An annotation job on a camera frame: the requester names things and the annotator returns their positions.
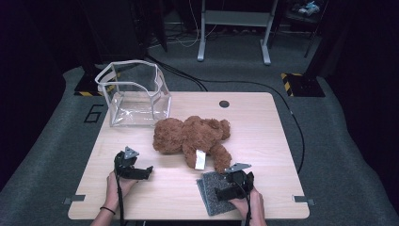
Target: white tag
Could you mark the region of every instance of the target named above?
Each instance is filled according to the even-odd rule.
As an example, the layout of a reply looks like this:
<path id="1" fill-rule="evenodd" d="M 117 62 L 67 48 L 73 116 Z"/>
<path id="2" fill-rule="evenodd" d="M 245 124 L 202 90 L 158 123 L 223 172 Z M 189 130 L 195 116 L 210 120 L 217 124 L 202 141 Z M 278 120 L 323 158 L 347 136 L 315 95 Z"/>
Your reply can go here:
<path id="1" fill-rule="evenodd" d="M 206 156 L 205 152 L 197 150 L 196 170 L 205 169 L 205 156 Z"/>

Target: teddy bear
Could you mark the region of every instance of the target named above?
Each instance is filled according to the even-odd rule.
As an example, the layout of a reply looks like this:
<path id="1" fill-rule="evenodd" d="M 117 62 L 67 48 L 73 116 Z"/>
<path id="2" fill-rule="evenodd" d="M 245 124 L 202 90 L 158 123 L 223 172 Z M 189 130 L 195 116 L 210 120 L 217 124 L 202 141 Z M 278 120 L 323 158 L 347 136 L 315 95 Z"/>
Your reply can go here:
<path id="1" fill-rule="evenodd" d="M 192 169 L 196 166 L 197 150 L 201 150 L 213 157 L 215 171 L 223 173 L 230 166 L 231 155 L 220 141 L 230 135 L 230 124 L 226 120 L 199 116 L 185 121 L 167 118 L 155 124 L 152 146 L 160 153 L 183 152 L 187 166 Z"/>

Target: black curtain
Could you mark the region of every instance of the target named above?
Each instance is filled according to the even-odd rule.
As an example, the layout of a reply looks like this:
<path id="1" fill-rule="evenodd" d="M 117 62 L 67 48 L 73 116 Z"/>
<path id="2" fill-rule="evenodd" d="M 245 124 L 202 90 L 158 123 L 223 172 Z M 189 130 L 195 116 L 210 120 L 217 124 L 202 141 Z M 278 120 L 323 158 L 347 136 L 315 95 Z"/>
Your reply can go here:
<path id="1" fill-rule="evenodd" d="M 98 59 L 76 0 L 0 2 L 0 187 L 17 169 L 65 90 L 62 74 Z"/>
<path id="2" fill-rule="evenodd" d="M 394 0 L 359 1 L 327 81 L 343 107 L 351 137 L 399 213 L 398 8 Z M 316 59 L 314 63 L 326 67 Z"/>

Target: gray carpet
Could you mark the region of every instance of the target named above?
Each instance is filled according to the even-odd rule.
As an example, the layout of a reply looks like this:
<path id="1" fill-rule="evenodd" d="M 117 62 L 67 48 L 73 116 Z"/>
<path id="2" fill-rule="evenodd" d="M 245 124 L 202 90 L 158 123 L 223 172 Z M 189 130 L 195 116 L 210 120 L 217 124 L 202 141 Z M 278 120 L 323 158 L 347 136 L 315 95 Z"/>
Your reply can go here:
<path id="1" fill-rule="evenodd" d="M 311 215 L 306 219 L 270 219 L 268 225 L 399 225 L 399 217 L 377 175 L 363 161 L 348 135 L 340 104 L 325 79 L 318 78 L 325 98 L 288 97 L 285 93 L 280 74 L 305 72 L 317 43 L 308 58 L 304 58 L 308 40 L 297 35 L 278 35 L 270 50 L 272 65 L 265 66 L 259 46 L 261 38 L 219 36 L 209 40 L 201 63 L 197 62 L 198 42 L 192 47 L 169 44 L 167 53 L 157 46 L 150 48 L 149 54 L 197 78 L 262 83 L 284 97 L 305 138 L 305 161 L 299 178 L 306 196 L 315 199 L 317 204 L 310 207 Z M 165 69 L 162 71 L 171 91 L 200 90 L 194 82 Z M 81 68 L 76 68 L 64 74 L 67 88 L 62 101 L 0 194 L 0 225 L 89 225 L 87 220 L 70 220 L 69 206 L 62 204 L 78 187 L 106 111 L 103 97 L 73 96 L 83 73 Z M 249 83 L 203 84 L 209 91 L 271 92 L 298 167 L 302 153 L 300 134 L 274 90 Z M 102 112 L 101 117 L 97 123 L 84 123 L 92 105 L 104 105 L 95 108 Z M 146 222 L 146 225 L 223 224 L 234 222 Z"/>

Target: clear plastic bag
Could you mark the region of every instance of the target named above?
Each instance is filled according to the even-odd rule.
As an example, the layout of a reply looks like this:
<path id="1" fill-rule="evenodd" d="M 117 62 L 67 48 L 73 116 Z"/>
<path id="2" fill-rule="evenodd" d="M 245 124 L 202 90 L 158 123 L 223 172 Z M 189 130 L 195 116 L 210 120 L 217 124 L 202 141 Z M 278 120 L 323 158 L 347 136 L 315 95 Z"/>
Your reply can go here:
<path id="1" fill-rule="evenodd" d="M 108 104 L 110 126 L 154 125 L 168 118 L 171 95 L 156 64 L 112 62 L 95 81 Z"/>

